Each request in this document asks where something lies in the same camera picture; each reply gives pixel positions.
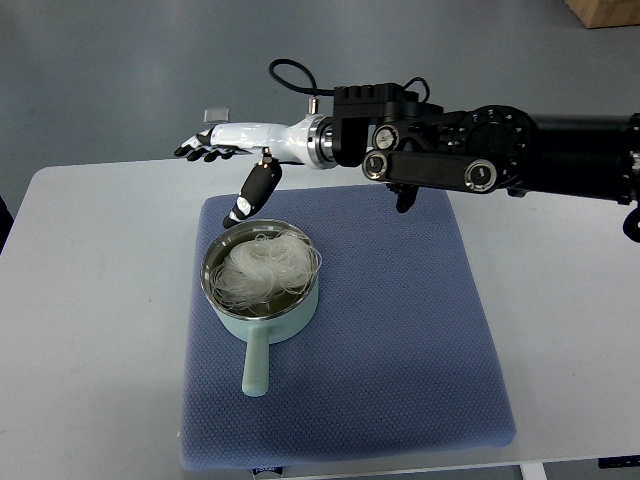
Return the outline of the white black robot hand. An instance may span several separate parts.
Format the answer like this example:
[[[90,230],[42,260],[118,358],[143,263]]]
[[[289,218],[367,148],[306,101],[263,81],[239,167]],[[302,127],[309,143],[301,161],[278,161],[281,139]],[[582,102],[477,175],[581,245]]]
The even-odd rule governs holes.
[[[282,178],[284,164],[316,170],[337,166],[329,119],[308,114],[286,126],[271,123],[219,123],[183,142],[174,152],[189,161],[212,162],[235,155],[259,154],[223,226],[229,229],[258,213]]]

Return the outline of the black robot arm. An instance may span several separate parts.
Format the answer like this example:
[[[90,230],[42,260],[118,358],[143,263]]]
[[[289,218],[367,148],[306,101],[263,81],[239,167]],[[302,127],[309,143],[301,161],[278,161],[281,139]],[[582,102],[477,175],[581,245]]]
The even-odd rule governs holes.
[[[321,159],[359,167],[407,212],[419,188],[504,189],[639,202],[639,117],[530,116],[511,106],[450,111],[409,85],[337,87],[310,136]]]

